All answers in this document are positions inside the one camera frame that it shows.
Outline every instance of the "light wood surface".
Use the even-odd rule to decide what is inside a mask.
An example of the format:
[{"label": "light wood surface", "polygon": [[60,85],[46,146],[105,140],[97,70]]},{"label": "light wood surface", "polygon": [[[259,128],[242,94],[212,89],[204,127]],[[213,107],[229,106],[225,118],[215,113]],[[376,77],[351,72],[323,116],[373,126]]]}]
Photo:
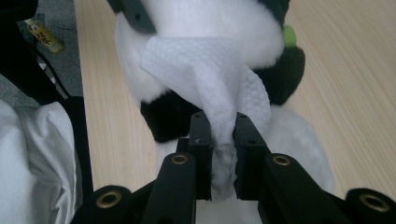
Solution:
[{"label": "light wood surface", "polygon": [[[155,149],[118,64],[115,15],[106,0],[75,6],[94,187],[136,190],[155,178]],[[285,107],[315,127],[341,198],[366,187],[396,199],[395,12],[394,0],[290,4],[306,68]]]}]

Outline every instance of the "white plush fur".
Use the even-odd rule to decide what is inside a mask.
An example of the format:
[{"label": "white plush fur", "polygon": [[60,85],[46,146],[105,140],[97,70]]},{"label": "white plush fur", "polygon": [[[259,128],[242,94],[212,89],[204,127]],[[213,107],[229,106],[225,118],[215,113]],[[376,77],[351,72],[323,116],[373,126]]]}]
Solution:
[{"label": "white plush fur", "polygon": [[[283,51],[281,27],[272,13],[254,0],[143,0],[159,36],[228,37],[237,41],[242,62],[250,68],[273,65]],[[151,35],[134,31],[122,13],[116,27],[119,60],[128,86],[140,105],[166,91],[139,68]]]}]

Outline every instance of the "black plastic part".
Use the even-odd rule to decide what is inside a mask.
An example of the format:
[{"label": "black plastic part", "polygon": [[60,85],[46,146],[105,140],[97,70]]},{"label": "black plastic part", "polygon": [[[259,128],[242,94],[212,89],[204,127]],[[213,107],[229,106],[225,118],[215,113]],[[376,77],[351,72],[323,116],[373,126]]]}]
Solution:
[{"label": "black plastic part", "polygon": [[264,158],[271,152],[253,122],[244,114],[238,113],[236,117],[233,139],[238,157],[234,183],[236,196],[241,200],[258,201],[262,193]]},{"label": "black plastic part", "polygon": [[191,116],[189,152],[197,162],[197,200],[211,200],[212,133],[204,111]]},{"label": "black plastic part", "polygon": [[173,153],[163,160],[142,223],[195,222],[195,158]]},{"label": "black plastic part", "polygon": [[346,204],[356,223],[396,223],[396,203],[388,196],[372,189],[352,189]]},{"label": "black plastic part", "polygon": [[294,158],[270,154],[264,173],[287,223],[352,223]]},{"label": "black plastic part", "polygon": [[[118,195],[120,195],[119,201],[109,206],[116,202]],[[132,193],[128,189],[118,186],[103,187],[84,202],[71,223],[121,224],[129,211],[131,201]]]}]

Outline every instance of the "white fabric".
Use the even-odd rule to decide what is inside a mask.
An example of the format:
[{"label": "white fabric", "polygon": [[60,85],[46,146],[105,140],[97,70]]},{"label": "white fabric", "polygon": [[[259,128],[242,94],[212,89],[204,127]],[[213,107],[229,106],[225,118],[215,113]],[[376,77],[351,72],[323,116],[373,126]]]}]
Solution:
[{"label": "white fabric", "polygon": [[205,111],[215,140],[212,198],[230,197],[236,179],[236,112],[248,115],[261,131],[271,117],[262,81],[241,63],[236,42],[214,37],[152,37],[140,66]]},{"label": "white fabric", "polygon": [[0,223],[70,223],[81,204],[72,125],[58,103],[0,100]]}]

